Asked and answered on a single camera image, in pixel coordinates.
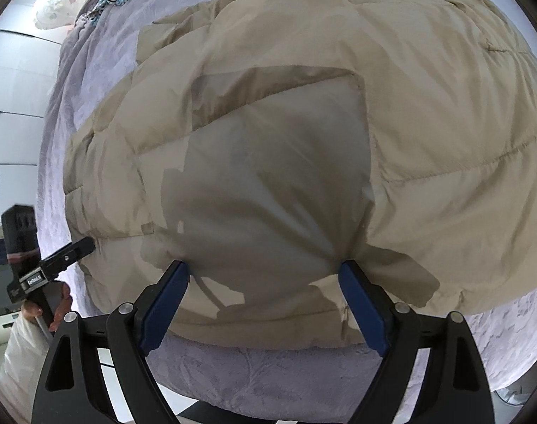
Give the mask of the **person left hand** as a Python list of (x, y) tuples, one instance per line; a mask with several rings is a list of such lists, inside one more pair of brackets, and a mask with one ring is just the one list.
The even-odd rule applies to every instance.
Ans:
[(25, 300), (21, 304), (21, 315), (31, 324), (37, 324), (38, 320), (43, 320), (48, 331), (54, 333), (64, 320), (64, 316), (71, 311), (73, 297), (70, 294), (68, 284), (63, 281), (51, 282), (48, 289), (53, 295), (59, 296), (59, 304), (51, 310), (53, 316), (49, 322), (44, 320), (43, 309), (31, 300)]

